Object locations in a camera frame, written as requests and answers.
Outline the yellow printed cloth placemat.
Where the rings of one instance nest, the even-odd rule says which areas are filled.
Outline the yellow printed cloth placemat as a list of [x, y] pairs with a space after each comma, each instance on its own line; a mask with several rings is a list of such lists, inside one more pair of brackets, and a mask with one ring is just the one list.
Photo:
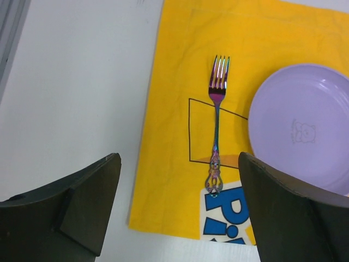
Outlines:
[[[208, 176], [214, 106], [208, 95], [216, 55], [230, 58], [220, 108], [223, 191]], [[282, 67], [317, 63], [348, 74], [348, 13], [284, 1], [165, 1], [129, 227], [254, 245], [238, 171], [251, 152], [247, 117], [264, 80]]]

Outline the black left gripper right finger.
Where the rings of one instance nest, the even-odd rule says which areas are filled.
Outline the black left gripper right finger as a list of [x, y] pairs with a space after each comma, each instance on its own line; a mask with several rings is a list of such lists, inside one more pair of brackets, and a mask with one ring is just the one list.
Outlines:
[[348, 261], [348, 197], [246, 152], [238, 165], [261, 261]]

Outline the purple metal fork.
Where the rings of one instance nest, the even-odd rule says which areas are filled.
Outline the purple metal fork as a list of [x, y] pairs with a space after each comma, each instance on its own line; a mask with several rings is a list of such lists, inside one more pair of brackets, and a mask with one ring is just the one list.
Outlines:
[[219, 153], [219, 121], [220, 105], [226, 96], [227, 75], [230, 64], [230, 57], [216, 55], [210, 75], [208, 95], [214, 105], [214, 139], [212, 155], [209, 161], [208, 177], [205, 181], [205, 188], [210, 196], [217, 197], [223, 189], [223, 181], [220, 176], [220, 153]]

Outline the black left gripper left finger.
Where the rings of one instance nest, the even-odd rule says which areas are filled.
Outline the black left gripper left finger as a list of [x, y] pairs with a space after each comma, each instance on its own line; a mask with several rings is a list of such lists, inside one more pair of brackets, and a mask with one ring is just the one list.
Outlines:
[[1, 261], [95, 261], [121, 173], [112, 153], [88, 167], [1, 202]]

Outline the aluminium frame post left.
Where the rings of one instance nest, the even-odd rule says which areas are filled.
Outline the aluminium frame post left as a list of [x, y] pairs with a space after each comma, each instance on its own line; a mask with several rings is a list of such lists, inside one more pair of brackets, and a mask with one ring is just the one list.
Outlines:
[[31, 1], [1, 1], [1, 99], [13, 65]]

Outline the lilac plastic plate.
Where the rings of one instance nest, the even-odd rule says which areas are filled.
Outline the lilac plastic plate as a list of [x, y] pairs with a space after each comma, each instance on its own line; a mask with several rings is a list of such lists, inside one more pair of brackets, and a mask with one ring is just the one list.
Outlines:
[[316, 187], [348, 194], [348, 77], [317, 64], [279, 69], [249, 110], [253, 154]]

